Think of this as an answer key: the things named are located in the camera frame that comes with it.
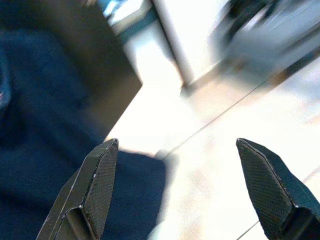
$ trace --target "white floor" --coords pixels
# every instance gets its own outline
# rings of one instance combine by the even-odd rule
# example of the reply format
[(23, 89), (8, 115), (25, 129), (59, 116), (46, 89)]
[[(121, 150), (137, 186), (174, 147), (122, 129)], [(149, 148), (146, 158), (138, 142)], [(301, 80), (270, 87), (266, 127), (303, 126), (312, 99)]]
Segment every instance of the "white floor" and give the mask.
[[(258, 217), (237, 138), (265, 145), (320, 199), (320, 59), (279, 83), (229, 71), (181, 96), (157, 24), (125, 46), (142, 89), (108, 138), (163, 156), (169, 169), (152, 240), (237, 240)], [(241, 240), (265, 240), (258, 223)]]

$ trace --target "tile grout line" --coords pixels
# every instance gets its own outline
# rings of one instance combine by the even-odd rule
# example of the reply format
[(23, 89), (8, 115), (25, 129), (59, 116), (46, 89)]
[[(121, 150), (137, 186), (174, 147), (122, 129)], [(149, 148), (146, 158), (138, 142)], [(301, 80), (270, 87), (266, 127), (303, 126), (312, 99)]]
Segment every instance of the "tile grout line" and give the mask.
[(241, 239), (244, 235), (246, 235), (251, 229), (254, 228), (255, 225), (257, 225), (259, 221), (257, 221), (255, 224), (253, 224), (247, 231), (245, 231), (240, 237), (238, 237), (236, 240)]
[(204, 126), (202, 126), (200, 129), (198, 129), (196, 132), (191, 134), (189, 137), (187, 137), (184, 141), (182, 141), (180, 144), (178, 144), (176, 147), (171, 149), (163, 158), (162, 160), (169, 157), (173, 152), (175, 152), (177, 149), (179, 149), (181, 146), (183, 146), (187, 141), (189, 141), (191, 138), (193, 138), (195, 135), (200, 133), (202, 130), (206, 129), (209, 125), (211, 125), (213, 122), (218, 120), (220, 117), (222, 117), (225, 113), (227, 113), (229, 110), (231, 110), (234, 106), (236, 106), (238, 103), (240, 103), (242, 100), (244, 100), (246, 97), (248, 97), (251, 93), (253, 93), (255, 90), (260, 88), (262, 85), (264, 85), (266, 82), (268, 82), (269, 79), (265, 80), (261, 84), (259, 84), (257, 87), (255, 87), (253, 90), (251, 90), (249, 93), (247, 93), (245, 96), (240, 98), (238, 101), (236, 101), (234, 104), (229, 106), (226, 110), (224, 110), (222, 113), (220, 113), (218, 116), (214, 117), (212, 120), (210, 120), (208, 123), (206, 123)]

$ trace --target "dark blue fabric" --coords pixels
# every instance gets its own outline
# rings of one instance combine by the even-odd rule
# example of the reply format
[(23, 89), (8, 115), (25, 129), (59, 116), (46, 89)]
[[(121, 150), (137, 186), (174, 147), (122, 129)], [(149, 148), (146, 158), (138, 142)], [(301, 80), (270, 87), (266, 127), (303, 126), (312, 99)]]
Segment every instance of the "dark blue fabric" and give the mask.
[[(0, 99), (0, 239), (33, 240), (60, 188), (104, 136), (86, 119), (86, 89), (54, 37), (2, 32), (0, 62), (7, 96)], [(164, 186), (161, 161), (119, 152), (102, 239), (146, 239)]]

